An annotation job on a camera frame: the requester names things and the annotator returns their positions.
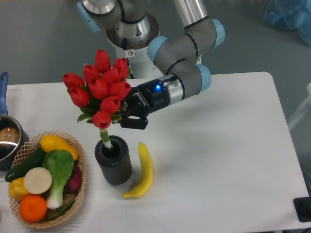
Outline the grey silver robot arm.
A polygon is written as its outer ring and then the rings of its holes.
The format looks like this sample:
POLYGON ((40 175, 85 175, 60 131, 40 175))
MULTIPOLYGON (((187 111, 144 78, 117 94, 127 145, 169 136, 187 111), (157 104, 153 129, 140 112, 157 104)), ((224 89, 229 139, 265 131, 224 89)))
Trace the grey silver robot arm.
POLYGON ((220 21, 208 16, 201 0, 176 0, 185 33, 171 41, 161 36, 157 19, 141 0, 81 0, 78 11, 97 32, 106 31, 118 57, 124 57, 131 78, 146 78, 157 68, 162 76, 133 87, 111 120, 124 128, 145 129, 150 113, 207 90, 209 69, 201 55, 225 38, 220 21))

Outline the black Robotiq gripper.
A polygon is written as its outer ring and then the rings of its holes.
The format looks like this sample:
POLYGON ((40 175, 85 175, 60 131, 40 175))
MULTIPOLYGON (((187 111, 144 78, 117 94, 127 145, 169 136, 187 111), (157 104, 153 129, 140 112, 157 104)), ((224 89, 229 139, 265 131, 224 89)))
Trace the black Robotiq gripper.
POLYGON ((121 127, 138 130, 146 129, 148 125, 146 116, 169 106, 171 103, 169 82, 169 79, 154 79, 132 87, 121 101, 126 105, 125 112, 121 115, 123 118, 119 122, 121 127))

